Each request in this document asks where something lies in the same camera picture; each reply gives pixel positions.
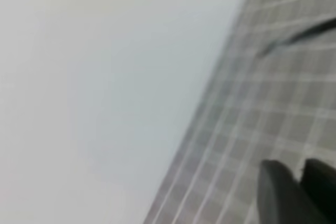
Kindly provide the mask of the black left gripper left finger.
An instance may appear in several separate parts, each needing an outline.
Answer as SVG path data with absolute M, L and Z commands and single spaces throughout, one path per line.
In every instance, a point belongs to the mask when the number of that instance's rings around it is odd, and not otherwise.
M 256 199 L 260 223 L 331 223 L 312 203 L 300 180 L 279 161 L 260 163 Z

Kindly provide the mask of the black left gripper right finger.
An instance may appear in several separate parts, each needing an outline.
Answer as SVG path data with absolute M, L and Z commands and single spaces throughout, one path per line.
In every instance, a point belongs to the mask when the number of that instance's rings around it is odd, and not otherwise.
M 322 215 L 335 223 L 335 168 L 315 158 L 307 159 L 300 185 Z

